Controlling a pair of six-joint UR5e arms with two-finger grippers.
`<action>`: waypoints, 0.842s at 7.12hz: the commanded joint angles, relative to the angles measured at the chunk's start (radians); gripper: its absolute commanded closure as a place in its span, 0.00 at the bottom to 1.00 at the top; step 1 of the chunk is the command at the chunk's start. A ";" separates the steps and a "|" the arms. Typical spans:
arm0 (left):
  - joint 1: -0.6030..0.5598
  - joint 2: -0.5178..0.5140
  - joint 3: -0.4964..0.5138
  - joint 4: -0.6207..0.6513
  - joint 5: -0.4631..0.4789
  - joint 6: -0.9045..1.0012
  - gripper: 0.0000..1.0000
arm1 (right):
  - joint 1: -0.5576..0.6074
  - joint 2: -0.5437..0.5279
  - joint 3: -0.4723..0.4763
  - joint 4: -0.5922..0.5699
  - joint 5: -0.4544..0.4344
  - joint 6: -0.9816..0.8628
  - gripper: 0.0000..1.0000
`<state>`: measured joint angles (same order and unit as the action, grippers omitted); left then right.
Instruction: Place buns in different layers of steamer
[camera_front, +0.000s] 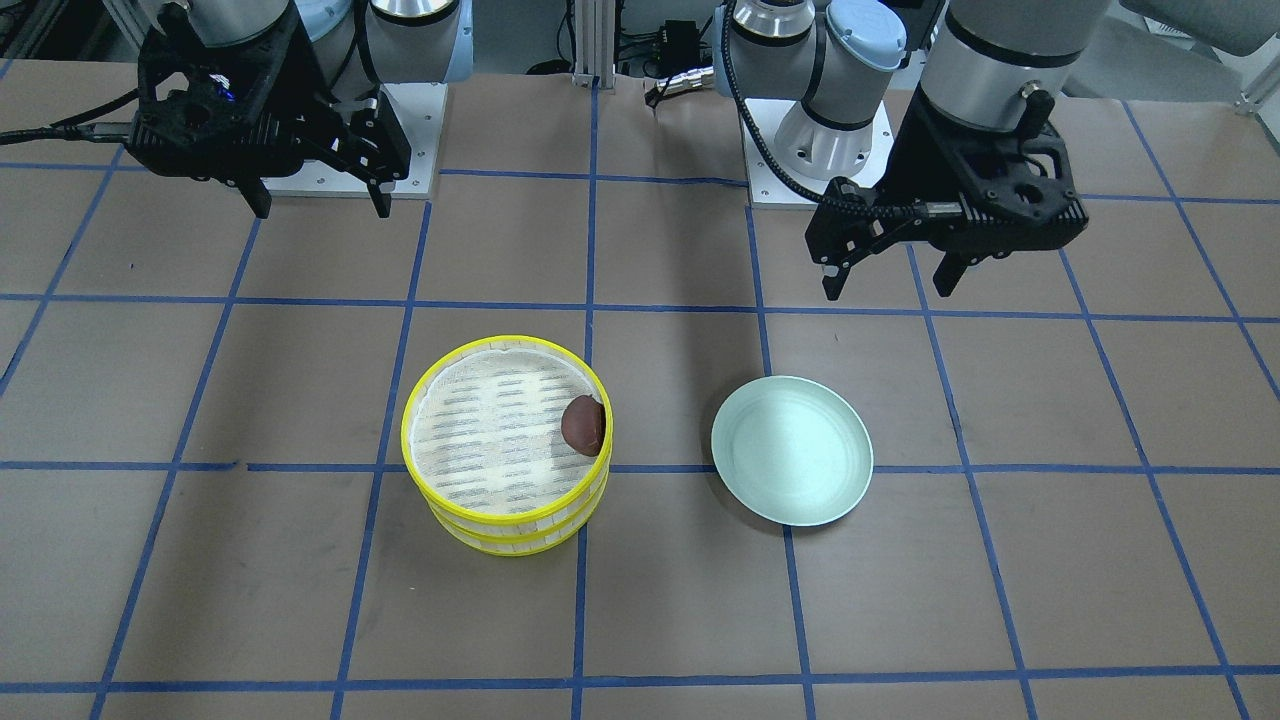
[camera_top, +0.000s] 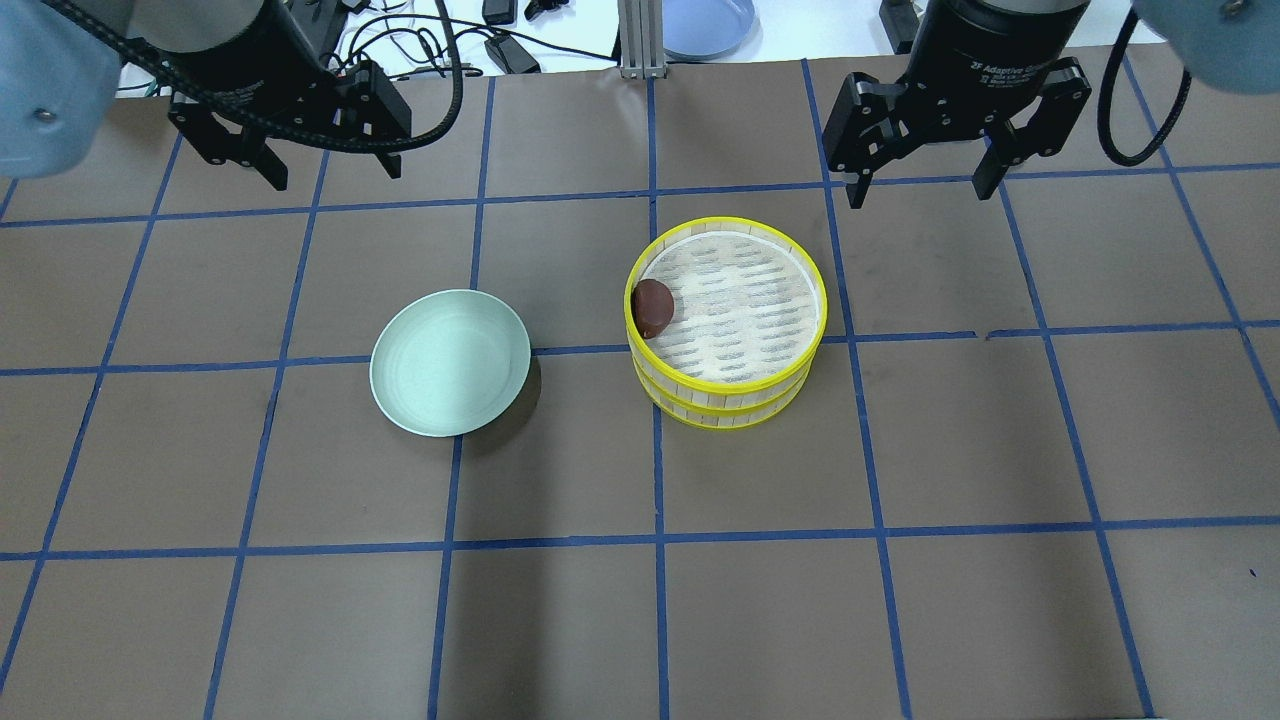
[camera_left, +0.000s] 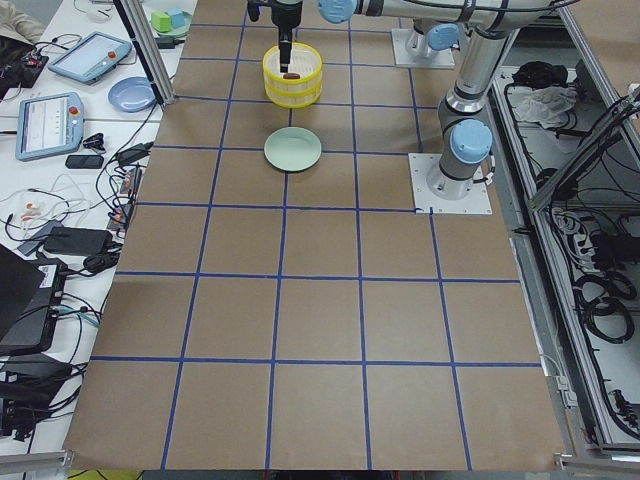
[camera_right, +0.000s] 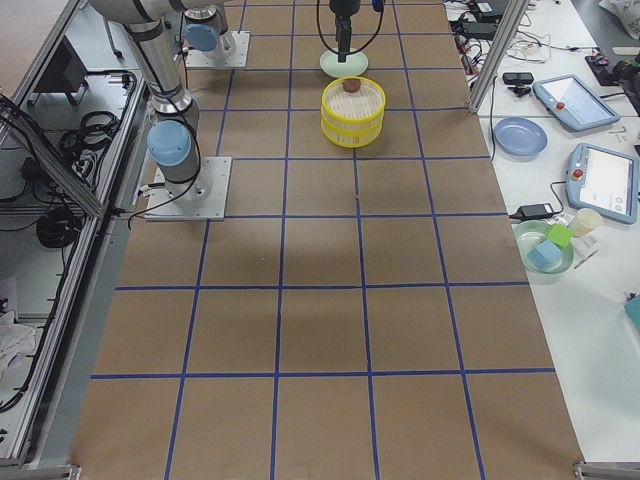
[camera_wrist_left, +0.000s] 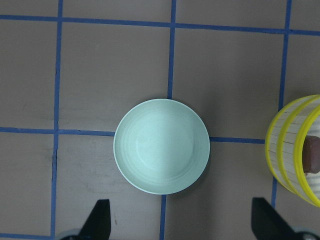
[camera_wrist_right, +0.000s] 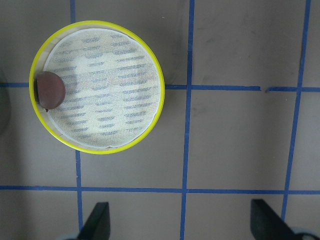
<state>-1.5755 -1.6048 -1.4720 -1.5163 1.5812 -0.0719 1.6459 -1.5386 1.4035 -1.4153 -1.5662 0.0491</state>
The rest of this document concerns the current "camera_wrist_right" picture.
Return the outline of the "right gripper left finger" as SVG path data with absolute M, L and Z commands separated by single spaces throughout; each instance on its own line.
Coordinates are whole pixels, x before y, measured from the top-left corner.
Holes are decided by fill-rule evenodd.
M 110 207 L 98 202 L 77 236 L 77 240 L 108 240 L 111 235 Z

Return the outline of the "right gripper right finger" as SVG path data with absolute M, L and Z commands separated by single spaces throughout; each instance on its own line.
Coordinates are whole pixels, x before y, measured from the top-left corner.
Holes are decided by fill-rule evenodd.
M 296 234 L 263 199 L 250 202 L 250 231 L 255 240 L 297 240 Z

